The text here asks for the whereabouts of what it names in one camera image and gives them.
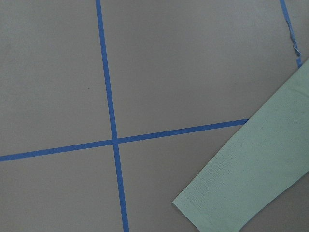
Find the olive green long-sleeve shirt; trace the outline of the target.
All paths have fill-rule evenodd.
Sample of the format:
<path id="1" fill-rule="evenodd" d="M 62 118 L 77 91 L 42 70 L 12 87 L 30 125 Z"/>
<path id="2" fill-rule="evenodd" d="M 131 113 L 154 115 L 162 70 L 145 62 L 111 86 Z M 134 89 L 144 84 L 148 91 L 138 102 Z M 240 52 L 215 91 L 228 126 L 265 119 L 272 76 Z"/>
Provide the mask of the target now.
<path id="1" fill-rule="evenodd" d="M 173 200 L 201 232 L 238 232 L 309 170 L 305 62 Z"/>

